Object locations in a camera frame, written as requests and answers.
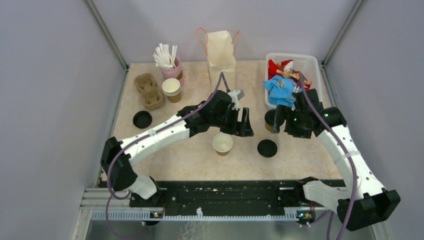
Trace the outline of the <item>black cup lid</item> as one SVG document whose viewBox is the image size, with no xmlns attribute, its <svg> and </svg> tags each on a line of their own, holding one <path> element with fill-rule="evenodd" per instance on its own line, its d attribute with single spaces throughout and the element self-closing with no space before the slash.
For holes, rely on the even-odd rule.
<svg viewBox="0 0 424 240">
<path fill-rule="evenodd" d="M 274 141 L 270 139 L 264 139 L 258 143 L 257 151 L 262 157 L 271 158 L 278 152 L 278 147 Z"/>
<path fill-rule="evenodd" d="M 274 125 L 275 122 L 275 113 L 276 109 L 270 109 L 265 113 L 264 120 L 265 122 L 272 123 Z"/>
</svg>

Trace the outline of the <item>brown paper coffee cup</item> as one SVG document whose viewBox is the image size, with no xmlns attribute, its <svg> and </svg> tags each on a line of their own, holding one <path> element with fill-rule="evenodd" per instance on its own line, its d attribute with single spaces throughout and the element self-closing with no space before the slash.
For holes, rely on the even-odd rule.
<svg viewBox="0 0 424 240">
<path fill-rule="evenodd" d="M 272 124 L 272 123 L 270 123 L 270 122 L 266 121 L 264 125 L 265 125 L 265 129 L 266 129 L 267 131 L 269 131 L 270 133 L 272 133 L 272 132 L 273 132 L 273 124 Z"/>
</svg>

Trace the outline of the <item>brown pulp cup carrier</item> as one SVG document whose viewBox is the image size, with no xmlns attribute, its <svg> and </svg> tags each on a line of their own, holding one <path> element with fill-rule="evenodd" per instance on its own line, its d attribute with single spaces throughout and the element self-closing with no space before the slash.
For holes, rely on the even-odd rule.
<svg viewBox="0 0 424 240">
<path fill-rule="evenodd" d="M 134 79 L 136 90 L 140 94 L 141 103 L 146 110 L 156 110 L 165 106 L 165 99 L 151 73 L 143 73 Z"/>
</svg>

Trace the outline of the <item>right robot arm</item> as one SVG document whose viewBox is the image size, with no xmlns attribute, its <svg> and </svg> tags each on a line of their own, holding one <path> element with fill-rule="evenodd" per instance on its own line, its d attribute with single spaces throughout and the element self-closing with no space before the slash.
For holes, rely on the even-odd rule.
<svg viewBox="0 0 424 240">
<path fill-rule="evenodd" d="M 314 177 L 299 180 L 293 200 L 299 206 L 318 203 L 337 214 L 345 229 L 356 231 L 386 221 L 401 201 L 396 190 L 388 190 L 372 173 L 356 147 L 341 111 L 325 108 L 315 89 L 294 95 L 293 107 L 277 105 L 270 121 L 272 132 L 280 127 L 294 138 L 312 135 L 323 144 L 338 168 L 346 190 L 329 186 Z"/>
</svg>

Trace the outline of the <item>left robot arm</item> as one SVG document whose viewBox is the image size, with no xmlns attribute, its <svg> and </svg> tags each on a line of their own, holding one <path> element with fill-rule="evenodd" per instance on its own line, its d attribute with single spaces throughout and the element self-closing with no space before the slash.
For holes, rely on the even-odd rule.
<svg viewBox="0 0 424 240">
<path fill-rule="evenodd" d="M 151 177 L 137 174 L 133 167 L 174 142 L 204 133 L 210 127 L 219 128 L 227 135 L 254 136 L 249 108 L 239 108 L 243 97 L 244 92 L 239 89 L 228 92 L 217 90 L 206 101 L 184 107 L 162 124 L 143 133 L 123 140 L 114 136 L 109 138 L 100 163 L 112 197 L 116 196 L 116 192 L 128 191 L 140 196 L 147 206 L 156 206 L 161 198 L 159 187 Z"/>
</svg>

